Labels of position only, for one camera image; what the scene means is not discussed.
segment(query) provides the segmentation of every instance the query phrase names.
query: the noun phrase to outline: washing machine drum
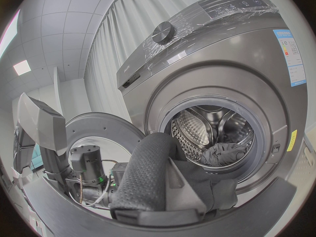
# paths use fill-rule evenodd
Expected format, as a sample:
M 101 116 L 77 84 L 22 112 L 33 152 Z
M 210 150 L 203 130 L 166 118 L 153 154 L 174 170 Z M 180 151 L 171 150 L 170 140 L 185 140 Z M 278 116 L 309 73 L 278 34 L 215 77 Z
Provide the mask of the washing machine drum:
M 269 0 L 189 6 L 161 23 L 117 78 L 137 128 L 176 137 L 214 182 L 238 179 L 239 211 L 222 227 L 252 225 L 259 236 L 278 221 L 295 194 L 286 180 L 305 148 L 307 87 L 295 40 Z M 247 150 L 229 164 L 203 164 L 218 143 Z

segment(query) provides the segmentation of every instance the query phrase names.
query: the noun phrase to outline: blue label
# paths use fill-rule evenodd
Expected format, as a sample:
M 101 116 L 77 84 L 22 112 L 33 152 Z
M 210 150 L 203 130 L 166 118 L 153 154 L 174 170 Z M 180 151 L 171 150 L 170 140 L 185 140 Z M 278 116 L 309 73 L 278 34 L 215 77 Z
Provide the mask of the blue label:
M 282 48 L 288 66 L 291 86 L 306 83 L 306 76 L 302 58 L 293 35 L 289 29 L 273 30 Z

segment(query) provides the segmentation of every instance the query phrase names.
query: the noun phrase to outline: cable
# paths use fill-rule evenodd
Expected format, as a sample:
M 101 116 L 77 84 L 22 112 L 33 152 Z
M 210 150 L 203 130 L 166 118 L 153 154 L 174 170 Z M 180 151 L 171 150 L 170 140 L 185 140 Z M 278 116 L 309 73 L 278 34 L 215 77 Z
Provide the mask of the cable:
M 82 193 L 83 193 L 83 188 L 82 188 L 82 174 L 80 173 L 80 204 L 82 204 Z
M 75 203 L 77 203 L 77 204 L 79 204 L 79 205 L 81 205 L 81 206 L 83 206 L 83 207 L 92 207 L 92 206 L 94 206 L 95 204 L 99 203 L 99 202 L 104 198 L 105 194 L 108 192 L 108 189 L 109 189 L 109 187 L 110 187 L 110 183 L 111 183 L 111 179 L 108 178 L 106 187 L 105 187 L 104 191 L 102 192 L 101 196 L 100 196 L 95 202 L 93 202 L 92 204 L 83 205 L 83 204 L 81 204 L 81 203 L 78 203 L 78 202 L 73 198 L 73 196 L 71 195 L 70 192 L 69 192 L 69 196 L 72 198 L 72 200 L 73 200 Z
M 116 160 L 102 160 L 102 161 L 111 161 L 113 163 L 118 163 Z

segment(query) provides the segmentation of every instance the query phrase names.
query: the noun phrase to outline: aux logo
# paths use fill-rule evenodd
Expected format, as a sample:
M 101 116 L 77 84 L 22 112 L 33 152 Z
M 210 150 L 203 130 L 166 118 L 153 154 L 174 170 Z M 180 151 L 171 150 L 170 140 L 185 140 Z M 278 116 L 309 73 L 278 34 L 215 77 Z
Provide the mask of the aux logo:
M 124 73 L 130 68 L 130 66 L 128 65 L 126 69 L 124 69 Z

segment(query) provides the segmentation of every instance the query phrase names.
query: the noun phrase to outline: ceiling light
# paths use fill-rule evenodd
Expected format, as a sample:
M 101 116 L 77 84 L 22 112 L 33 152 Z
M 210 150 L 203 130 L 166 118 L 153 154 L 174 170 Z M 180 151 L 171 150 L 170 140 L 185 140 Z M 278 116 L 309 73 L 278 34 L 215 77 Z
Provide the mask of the ceiling light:
M 18 33 L 17 23 L 18 23 L 19 12 L 20 10 L 18 10 L 18 12 L 15 14 L 14 18 L 12 19 L 10 25 L 8 26 L 7 30 L 5 31 L 2 37 L 2 40 L 0 42 L 0 58 L 2 57 L 4 51 L 6 50 L 10 42 Z
M 22 61 L 22 62 L 20 62 L 20 63 L 18 63 L 16 65 L 14 65 L 13 67 L 14 67 L 15 71 L 18 73 L 19 76 L 24 74 L 24 73 L 26 73 L 26 72 L 31 71 L 27 60 Z

